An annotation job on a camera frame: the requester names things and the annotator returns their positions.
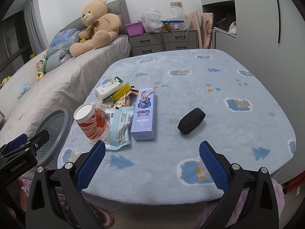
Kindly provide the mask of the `black glasses case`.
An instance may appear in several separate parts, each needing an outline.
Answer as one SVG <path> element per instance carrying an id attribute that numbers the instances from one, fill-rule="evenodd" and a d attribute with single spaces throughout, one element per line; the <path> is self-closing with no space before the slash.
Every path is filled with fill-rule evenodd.
<path id="1" fill-rule="evenodd" d="M 177 129 L 184 135 L 193 131 L 206 117 L 200 108 L 194 108 L 178 123 Z"/>

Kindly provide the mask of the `small green doll toy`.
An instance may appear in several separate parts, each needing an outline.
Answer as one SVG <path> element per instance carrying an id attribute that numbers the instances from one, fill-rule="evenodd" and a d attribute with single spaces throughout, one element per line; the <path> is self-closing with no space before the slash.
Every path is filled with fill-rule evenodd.
<path id="1" fill-rule="evenodd" d="M 47 59 L 46 55 L 44 54 L 42 58 L 36 63 L 36 68 L 37 68 L 37 75 L 36 75 L 36 80 L 39 81 L 44 77 L 44 71 L 46 67 Z"/>

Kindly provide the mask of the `clear plastic bag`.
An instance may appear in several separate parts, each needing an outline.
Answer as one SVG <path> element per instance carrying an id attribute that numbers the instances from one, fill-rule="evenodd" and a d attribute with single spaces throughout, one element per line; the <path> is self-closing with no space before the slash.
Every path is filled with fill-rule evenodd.
<path id="1" fill-rule="evenodd" d="M 190 27 L 189 15 L 182 7 L 172 6 L 170 8 L 172 16 L 167 20 L 184 20 L 184 23 L 170 23 L 171 30 L 188 30 Z"/>
<path id="2" fill-rule="evenodd" d="M 141 16 L 145 32 L 148 34 L 161 32 L 163 23 L 160 19 L 161 13 L 156 7 L 146 9 Z"/>

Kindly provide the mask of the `pink purple slipper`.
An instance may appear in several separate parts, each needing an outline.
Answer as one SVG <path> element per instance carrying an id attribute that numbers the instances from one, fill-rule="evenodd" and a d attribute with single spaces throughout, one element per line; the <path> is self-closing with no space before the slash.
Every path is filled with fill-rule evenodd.
<path id="1" fill-rule="evenodd" d="M 64 210 L 65 216 L 70 224 L 76 227 L 80 227 L 75 216 L 72 213 L 72 210 L 69 207 L 69 204 L 66 201 L 66 198 L 64 194 L 58 193 L 57 194 L 59 202 L 61 204 L 62 209 Z M 102 209 L 93 203 L 85 200 L 87 203 L 88 207 L 90 208 L 91 212 L 94 214 L 94 216 L 97 218 L 97 220 L 104 226 L 104 227 L 109 227 L 114 224 L 114 216 L 106 211 L 105 209 Z"/>

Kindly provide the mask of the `small blue plush toy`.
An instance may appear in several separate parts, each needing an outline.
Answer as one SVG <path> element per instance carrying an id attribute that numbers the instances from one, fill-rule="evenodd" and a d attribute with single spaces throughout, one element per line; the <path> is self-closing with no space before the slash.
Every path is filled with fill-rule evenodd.
<path id="1" fill-rule="evenodd" d="M 30 90 L 30 85 L 26 82 L 19 90 L 18 99 L 20 99 L 29 90 Z"/>

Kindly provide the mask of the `purple rabbit toothpaste box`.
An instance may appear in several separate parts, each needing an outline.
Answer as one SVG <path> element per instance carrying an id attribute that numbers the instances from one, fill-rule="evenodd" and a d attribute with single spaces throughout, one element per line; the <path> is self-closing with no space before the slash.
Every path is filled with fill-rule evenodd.
<path id="1" fill-rule="evenodd" d="M 136 141 L 155 139 L 155 91 L 153 87 L 139 90 L 131 135 Z"/>

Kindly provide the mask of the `large tan teddy bear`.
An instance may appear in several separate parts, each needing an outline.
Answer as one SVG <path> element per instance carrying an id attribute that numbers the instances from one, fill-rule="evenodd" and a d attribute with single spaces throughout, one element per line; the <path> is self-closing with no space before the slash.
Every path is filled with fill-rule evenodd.
<path id="1" fill-rule="evenodd" d="M 70 47 L 73 57 L 105 47 L 118 37 L 121 20 L 118 15 L 108 13 L 106 3 L 107 0 L 93 0 L 83 8 L 80 19 L 86 30 L 79 32 L 79 38 L 85 42 Z"/>

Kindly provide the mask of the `grey perforated trash basket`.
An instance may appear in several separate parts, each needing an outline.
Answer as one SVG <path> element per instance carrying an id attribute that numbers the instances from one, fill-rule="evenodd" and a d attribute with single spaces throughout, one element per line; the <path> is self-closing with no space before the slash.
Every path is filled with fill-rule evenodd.
<path id="1" fill-rule="evenodd" d="M 66 109 L 60 109 L 48 115 L 40 124 L 35 134 L 42 130 L 49 133 L 49 140 L 37 151 L 37 166 L 47 170 L 57 169 L 57 159 L 70 132 L 71 114 Z"/>

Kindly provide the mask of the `white green milk carton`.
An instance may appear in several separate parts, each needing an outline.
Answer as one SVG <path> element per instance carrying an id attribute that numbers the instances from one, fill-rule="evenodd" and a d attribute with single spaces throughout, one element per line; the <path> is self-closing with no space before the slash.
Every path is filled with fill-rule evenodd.
<path id="1" fill-rule="evenodd" d="M 95 95 L 100 102 L 107 100 L 115 92 L 117 92 L 123 86 L 123 80 L 119 77 L 114 77 L 102 84 L 95 90 Z"/>

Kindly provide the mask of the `blue patterned fleece table cloth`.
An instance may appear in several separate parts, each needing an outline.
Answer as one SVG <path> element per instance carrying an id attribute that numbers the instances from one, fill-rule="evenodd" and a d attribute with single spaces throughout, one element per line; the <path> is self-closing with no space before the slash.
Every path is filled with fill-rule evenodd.
<path id="1" fill-rule="evenodd" d="M 292 159 L 296 136 L 260 81 L 220 50 L 179 50 L 113 63 L 94 83 L 114 77 L 132 97 L 130 144 L 109 146 L 82 195 L 90 202 L 177 205 L 222 196 L 198 150 L 207 141 L 231 163 L 274 173 Z"/>

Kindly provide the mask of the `red white paper cup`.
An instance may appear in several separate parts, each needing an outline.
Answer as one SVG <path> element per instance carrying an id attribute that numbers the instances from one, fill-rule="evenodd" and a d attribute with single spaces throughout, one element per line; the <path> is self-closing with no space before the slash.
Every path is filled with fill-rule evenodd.
<path id="1" fill-rule="evenodd" d="M 90 103 L 79 106 L 74 112 L 73 118 L 92 144 L 103 140 L 109 133 L 109 124 L 98 109 Z"/>

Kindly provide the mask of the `light blue wipes packet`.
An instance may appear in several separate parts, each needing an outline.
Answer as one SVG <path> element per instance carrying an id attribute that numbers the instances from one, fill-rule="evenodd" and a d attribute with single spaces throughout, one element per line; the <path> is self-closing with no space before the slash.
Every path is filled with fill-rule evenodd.
<path id="1" fill-rule="evenodd" d="M 134 106 L 105 110 L 109 117 L 110 129 L 103 139 L 107 150 L 119 150 L 130 144 L 129 128 L 134 115 Z"/>

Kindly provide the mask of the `orange snack wrapper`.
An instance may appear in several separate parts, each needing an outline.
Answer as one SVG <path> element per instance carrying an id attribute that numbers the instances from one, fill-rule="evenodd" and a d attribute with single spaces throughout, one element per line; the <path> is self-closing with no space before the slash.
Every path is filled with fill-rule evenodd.
<path id="1" fill-rule="evenodd" d="M 139 93 L 138 90 L 135 89 L 135 86 L 132 85 L 130 90 L 128 90 L 121 98 L 119 98 L 114 104 L 114 108 L 123 108 L 130 106 L 130 96 L 137 96 Z"/>

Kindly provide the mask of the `grey bed headboard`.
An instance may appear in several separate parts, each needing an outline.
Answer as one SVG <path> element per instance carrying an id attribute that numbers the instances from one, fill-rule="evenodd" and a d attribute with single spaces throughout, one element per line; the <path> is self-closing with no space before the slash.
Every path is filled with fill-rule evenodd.
<path id="1" fill-rule="evenodd" d="M 125 24 L 130 23 L 130 18 L 128 14 L 126 1 L 125 0 L 112 1 L 110 3 L 107 3 L 107 8 L 109 13 L 118 15 L 121 20 L 119 35 L 121 34 L 127 35 L 128 33 L 125 28 Z M 59 32 L 66 31 L 71 28 L 76 28 L 77 30 L 83 31 L 86 29 L 86 26 L 82 23 L 81 18 L 77 18 L 75 21 L 71 22 L 70 24 L 62 28 Z"/>

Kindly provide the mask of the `pink cartoon board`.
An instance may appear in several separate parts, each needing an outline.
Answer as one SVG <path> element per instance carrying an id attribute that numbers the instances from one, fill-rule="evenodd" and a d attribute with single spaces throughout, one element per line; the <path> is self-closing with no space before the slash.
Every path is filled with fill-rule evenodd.
<path id="1" fill-rule="evenodd" d="M 201 13 L 198 16 L 197 11 L 189 12 L 191 28 L 197 31 L 198 46 L 200 49 L 211 48 L 211 35 L 213 32 L 214 14 Z"/>

